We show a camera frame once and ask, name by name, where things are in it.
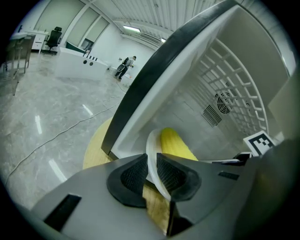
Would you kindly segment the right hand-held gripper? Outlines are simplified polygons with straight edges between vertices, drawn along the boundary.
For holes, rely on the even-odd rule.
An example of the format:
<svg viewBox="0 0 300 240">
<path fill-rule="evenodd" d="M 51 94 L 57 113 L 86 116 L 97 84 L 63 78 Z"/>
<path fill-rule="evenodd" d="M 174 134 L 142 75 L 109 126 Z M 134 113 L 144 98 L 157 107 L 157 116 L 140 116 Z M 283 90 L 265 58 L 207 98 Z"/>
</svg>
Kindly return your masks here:
<svg viewBox="0 0 300 240">
<path fill-rule="evenodd" d="M 252 153 L 238 180 L 299 180 L 300 139 L 285 139 L 279 144 L 263 131 L 245 138 Z"/>
</svg>

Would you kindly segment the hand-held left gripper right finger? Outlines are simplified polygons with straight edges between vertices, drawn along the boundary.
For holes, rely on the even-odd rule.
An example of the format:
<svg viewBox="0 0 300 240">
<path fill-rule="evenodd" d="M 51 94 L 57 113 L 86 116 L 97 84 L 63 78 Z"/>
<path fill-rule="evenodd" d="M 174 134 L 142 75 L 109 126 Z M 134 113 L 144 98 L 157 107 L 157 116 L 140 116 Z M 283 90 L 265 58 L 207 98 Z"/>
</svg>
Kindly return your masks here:
<svg viewBox="0 0 300 240">
<path fill-rule="evenodd" d="M 157 154 L 158 175 L 171 195 L 168 237 L 245 237 L 256 220 L 247 216 L 261 158 L 244 166 L 205 163 Z"/>
</svg>

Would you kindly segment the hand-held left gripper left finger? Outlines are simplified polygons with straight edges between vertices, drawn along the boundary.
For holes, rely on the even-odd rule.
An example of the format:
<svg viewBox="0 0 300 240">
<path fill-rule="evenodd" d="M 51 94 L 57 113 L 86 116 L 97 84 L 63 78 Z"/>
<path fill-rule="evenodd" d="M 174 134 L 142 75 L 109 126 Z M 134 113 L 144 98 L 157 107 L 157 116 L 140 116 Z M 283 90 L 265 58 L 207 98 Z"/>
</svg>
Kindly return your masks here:
<svg viewBox="0 0 300 240">
<path fill-rule="evenodd" d="M 146 154 L 87 168 L 46 194 L 32 213 L 74 240 L 162 240 L 143 198 L 147 174 Z"/>
</svg>

